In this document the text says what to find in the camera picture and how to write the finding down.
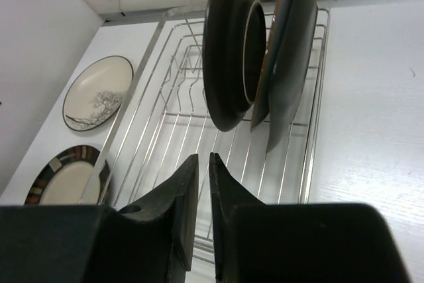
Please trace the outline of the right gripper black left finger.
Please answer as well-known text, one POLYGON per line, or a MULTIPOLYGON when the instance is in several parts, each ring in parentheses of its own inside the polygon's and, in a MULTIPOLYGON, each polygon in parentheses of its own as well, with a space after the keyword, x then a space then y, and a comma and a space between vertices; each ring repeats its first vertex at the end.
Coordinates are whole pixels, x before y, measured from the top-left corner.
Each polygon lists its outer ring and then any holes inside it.
POLYGON ((191 270, 199 186, 192 154, 120 210, 1 208, 2 282, 183 282, 191 270))

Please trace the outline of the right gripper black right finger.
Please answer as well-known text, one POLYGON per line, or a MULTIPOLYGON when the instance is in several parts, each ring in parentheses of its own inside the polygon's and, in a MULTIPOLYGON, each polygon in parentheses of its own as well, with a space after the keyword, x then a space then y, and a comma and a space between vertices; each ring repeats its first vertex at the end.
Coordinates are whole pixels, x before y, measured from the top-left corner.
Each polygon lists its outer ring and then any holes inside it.
POLYGON ((209 157, 218 282, 409 282, 388 224, 364 203, 266 204, 209 157))

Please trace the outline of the grey deer round plate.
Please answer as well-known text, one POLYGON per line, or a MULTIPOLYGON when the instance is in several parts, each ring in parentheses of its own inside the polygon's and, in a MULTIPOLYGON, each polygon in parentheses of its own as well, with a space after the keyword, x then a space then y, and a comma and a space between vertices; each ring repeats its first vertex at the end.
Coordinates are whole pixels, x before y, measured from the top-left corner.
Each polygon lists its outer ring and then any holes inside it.
POLYGON ((260 72, 260 79, 256 91, 254 109, 250 121, 251 131, 255 130, 255 128, 265 120, 270 111, 270 86, 275 74, 274 69, 276 67, 276 60, 286 29, 291 5, 292 0, 276 0, 275 3, 266 51, 260 72))

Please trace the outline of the cream plate with tree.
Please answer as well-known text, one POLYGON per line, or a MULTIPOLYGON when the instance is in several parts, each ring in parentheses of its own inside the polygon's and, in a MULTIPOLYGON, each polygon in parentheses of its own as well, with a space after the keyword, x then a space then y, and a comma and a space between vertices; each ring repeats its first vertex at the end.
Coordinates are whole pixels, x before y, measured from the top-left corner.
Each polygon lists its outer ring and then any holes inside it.
POLYGON ((90 131, 108 121, 121 106, 134 70, 123 56, 107 56, 90 64, 71 84, 62 118, 73 131, 90 131))

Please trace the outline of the dark floral rectangular plate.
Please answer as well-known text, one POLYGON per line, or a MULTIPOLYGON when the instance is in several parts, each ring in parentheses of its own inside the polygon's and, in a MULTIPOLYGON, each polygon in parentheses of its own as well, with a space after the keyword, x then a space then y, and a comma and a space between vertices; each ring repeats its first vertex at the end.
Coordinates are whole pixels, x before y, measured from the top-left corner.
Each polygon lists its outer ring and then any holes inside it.
POLYGON ((317 0, 293 0, 269 93, 270 124, 266 151, 290 128, 300 104, 311 55, 317 0))

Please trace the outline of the metal rimmed round plate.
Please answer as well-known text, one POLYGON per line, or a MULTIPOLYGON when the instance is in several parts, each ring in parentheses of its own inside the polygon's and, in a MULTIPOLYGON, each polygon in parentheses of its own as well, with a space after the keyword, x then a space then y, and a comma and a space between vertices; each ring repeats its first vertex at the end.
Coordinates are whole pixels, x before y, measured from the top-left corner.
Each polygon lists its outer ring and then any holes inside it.
POLYGON ((209 114, 220 131, 236 127, 254 104, 265 49, 259 0, 208 0, 203 81, 209 114))

